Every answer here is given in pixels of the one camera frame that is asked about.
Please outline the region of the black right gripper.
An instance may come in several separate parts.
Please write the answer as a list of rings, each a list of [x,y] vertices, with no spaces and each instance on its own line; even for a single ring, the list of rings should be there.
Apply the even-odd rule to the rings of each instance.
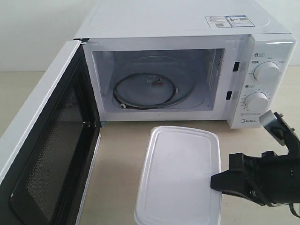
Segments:
[[[273,151],[260,157],[230,154],[229,170],[213,175],[210,187],[260,205],[299,203],[300,156]]]

